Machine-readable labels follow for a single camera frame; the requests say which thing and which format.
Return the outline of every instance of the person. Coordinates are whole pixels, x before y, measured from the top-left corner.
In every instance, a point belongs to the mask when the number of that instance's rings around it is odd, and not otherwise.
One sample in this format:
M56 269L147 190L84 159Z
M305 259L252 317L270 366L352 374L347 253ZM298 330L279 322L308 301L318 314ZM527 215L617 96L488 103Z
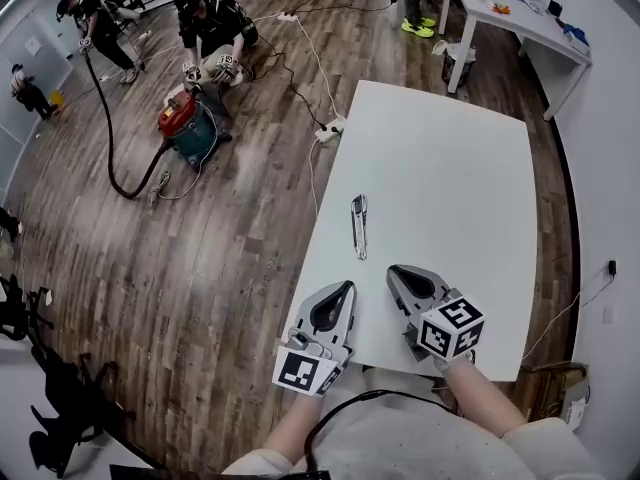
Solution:
M0 206L0 227L6 229L9 232L11 241L14 242L16 237L22 232L22 223L9 215L2 206Z
M420 0L404 0L406 17L402 22L402 30L418 37L432 37L435 20L422 16Z
M349 365L326 394L325 413L370 389L408 392L427 402L387 394L345 407L314 432L312 456L307 455L311 470L328 471L333 480L602 479L563 421L527 423L465 357L435 363L465 418L440 405L425 378L379 368L363 372L359 365ZM297 394L263 447L224 474L282 476L305 471L305 440L322 414L322 398Z
M180 21L180 36L189 60L198 66L197 38L202 45L202 66L209 73L223 73L220 82L232 82L240 72L243 51L258 40L258 30L235 0L174 0ZM218 54L226 54L219 62Z
M135 81L138 68L118 44L120 28L110 14L105 0L61 0L57 13L58 19L65 15L74 18L83 47L93 44L96 50L124 71L120 83L130 84Z
M35 77L25 76L21 64L14 64L11 73L11 95L29 112L35 109L43 121L49 120L58 105L49 105L40 88L33 83Z

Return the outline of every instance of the black baseboard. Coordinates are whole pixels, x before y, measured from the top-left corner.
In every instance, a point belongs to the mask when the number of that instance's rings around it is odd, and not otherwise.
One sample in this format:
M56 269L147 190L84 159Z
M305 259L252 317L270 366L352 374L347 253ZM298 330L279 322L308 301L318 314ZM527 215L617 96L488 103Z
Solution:
M520 41L516 34L511 33L513 41L520 48ZM522 57L522 66L525 69L527 75L536 84L538 95L542 100L545 108L549 107L549 101L538 77L538 73L531 64L531 60L527 55ZM571 300L577 297L575 304L569 310L569 328L567 331L567 341L564 347L563 359L570 361L573 356L573 348L576 340L576 332L578 329L578 312L580 309L580 230L578 227L578 212L576 210L576 199L573 191L573 183L571 181L571 173L569 172L569 163L567 162L567 155L560 138L560 132L556 123L555 117L552 117L549 121L551 127L551 133L553 134L553 140L558 150L558 157L560 158L560 168L562 169L562 178L564 180L565 192L567 193L567 207L569 210L569 227L571 229Z

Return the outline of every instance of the desk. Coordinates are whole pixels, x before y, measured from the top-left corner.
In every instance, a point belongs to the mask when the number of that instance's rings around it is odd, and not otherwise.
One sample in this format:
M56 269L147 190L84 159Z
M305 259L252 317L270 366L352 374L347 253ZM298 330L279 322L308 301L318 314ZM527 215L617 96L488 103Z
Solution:
M423 116L429 115L425 126ZM351 200L368 198L368 257L356 258ZM537 220L525 123L426 92L360 81L304 260L283 337L300 303L331 283L357 289L353 360L438 375L416 362L387 267L437 272L486 314L478 367L515 380L533 301Z
M562 29L558 26L553 16L541 16L532 11L524 2L519 2L517 0L496 0L499 3L509 5L511 8L511 14L498 14L488 7L485 0L461 1L467 11L467 21L462 33L462 40L460 41L460 50L457 55L458 59L453 68L451 81L449 82L449 92L455 92L458 87L458 81L460 80L460 74L462 73L462 68L464 66L464 59L467 57L467 51L471 45L471 38L473 37L476 23L478 21L489 23L490 25L515 32L516 34L523 36L525 41L526 39L531 39L541 43L576 62L576 67L573 69L565 89L557 96L556 100L549 105L549 108L544 113L544 119L546 121L551 119L556 112L560 110L575 86L578 85L582 75L591 65L591 58L581 54L569 44L562 33ZM444 34L447 25L449 2L450 0L443 0L442 2L440 28L438 29L440 34ZM525 42L523 41L519 55L522 56L524 53Z

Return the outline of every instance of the trash can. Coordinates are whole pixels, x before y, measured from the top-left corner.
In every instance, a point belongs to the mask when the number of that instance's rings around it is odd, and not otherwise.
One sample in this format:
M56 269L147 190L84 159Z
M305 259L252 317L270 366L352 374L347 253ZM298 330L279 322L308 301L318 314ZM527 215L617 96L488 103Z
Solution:
M456 60L458 59L458 55L456 53L456 48L458 44L449 44L447 45L444 51L444 62L442 63L442 81L446 84L451 80L451 75L453 74L453 66L455 66ZM462 67L462 73L460 74L460 80L458 81L458 87L462 87L469 76L469 72L471 71L471 66L476 61L476 49L469 48L469 52L467 53L467 59L464 62L464 66Z

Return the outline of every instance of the power strip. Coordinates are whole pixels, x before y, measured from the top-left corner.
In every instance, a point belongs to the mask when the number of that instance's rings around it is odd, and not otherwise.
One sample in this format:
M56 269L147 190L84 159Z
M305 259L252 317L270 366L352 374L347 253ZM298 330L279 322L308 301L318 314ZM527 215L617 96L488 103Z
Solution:
M327 125L326 130L317 130L316 138L318 139L318 142L320 144L325 144L334 137L341 135L344 131L345 126L347 126L347 120L341 117L337 117Z
M280 21L298 21L298 17L295 14L285 14L281 12L276 16L276 19Z

